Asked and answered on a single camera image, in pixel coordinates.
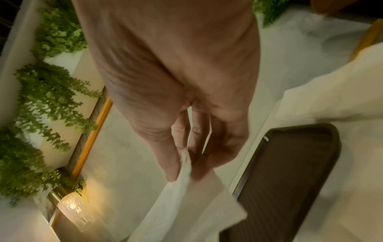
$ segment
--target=skin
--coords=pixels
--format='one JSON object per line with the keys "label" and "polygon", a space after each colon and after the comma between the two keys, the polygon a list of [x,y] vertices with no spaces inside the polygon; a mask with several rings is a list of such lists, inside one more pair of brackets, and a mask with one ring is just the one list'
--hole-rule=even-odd
{"label": "skin", "polygon": [[148,143],[168,181],[178,176],[184,148],[196,180],[237,156],[249,136],[259,72],[249,0],[73,3],[114,104]]}

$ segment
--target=warm light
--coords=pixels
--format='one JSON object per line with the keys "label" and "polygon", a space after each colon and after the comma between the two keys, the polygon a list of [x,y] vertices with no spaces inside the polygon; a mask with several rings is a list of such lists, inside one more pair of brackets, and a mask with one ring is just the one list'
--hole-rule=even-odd
{"label": "warm light", "polygon": [[94,222],[93,213],[89,204],[76,193],[66,195],[57,205],[57,208],[81,231],[84,232]]}

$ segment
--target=finger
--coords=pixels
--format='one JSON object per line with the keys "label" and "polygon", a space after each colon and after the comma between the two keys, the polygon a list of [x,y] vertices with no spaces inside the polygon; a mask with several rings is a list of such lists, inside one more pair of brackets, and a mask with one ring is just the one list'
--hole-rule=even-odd
{"label": "finger", "polygon": [[149,144],[158,164],[165,172],[166,179],[169,182],[175,181],[181,165],[171,129],[165,131],[135,129],[135,132]]}
{"label": "finger", "polygon": [[188,111],[184,110],[180,112],[176,122],[172,126],[174,143],[180,154],[181,150],[187,147],[188,138],[190,133],[190,121]]}
{"label": "finger", "polygon": [[195,180],[202,179],[210,170],[235,159],[249,137],[247,115],[234,122],[223,122],[211,116],[210,122],[212,133],[191,173]]}
{"label": "finger", "polygon": [[192,128],[188,150],[191,155],[191,160],[196,161],[202,154],[206,139],[210,132],[210,117],[196,106],[192,107],[191,116]]}

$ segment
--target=dark tray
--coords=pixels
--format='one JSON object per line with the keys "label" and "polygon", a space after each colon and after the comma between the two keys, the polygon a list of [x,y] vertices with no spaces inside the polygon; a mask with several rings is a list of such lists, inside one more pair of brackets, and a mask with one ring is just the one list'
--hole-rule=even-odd
{"label": "dark tray", "polygon": [[220,242],[293,241],[340,150],[331,124],[269,130],[233,193],[248,217]]}

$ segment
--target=artificial ivy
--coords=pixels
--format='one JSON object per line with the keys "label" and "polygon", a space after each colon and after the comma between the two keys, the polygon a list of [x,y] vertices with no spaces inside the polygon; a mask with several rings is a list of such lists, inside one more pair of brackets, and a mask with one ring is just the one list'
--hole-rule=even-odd
{"label": "artificial ivy", "polygon": [[253,12],[263,14],[263,27],[274,23],[287,8],[289,0],[253,0]]}
{"label": "artificial ivy", "polygon": [[43,22],[35,31],[34,56],[43,60],[61,53],[74,53],[87,47],[76,12],[68,0],[46,1],[38,10]]}
{"label": "artificial ivy", "polygon": [[58,133],[44,124],[44,120],[63,120],[66,126],[74,126],[82,133],[97,126],[76,110],[82,105],[74,101],[75,92],[98,98],[102,93],[88,90],[89,82],[70,76],[65,68],[37,61],[16,71],[21,82],[16,126],[24,132],[38,132],[57,149],[66,152],[69,144]]}
{"label": "artificial ivy", "polygon": [[0,130],[0,195],[16,205],[22,198],[34,196],[41,189],[65,185],[75,191],[78,182],[44,163],[41,150],[34,148],[16,126]]}

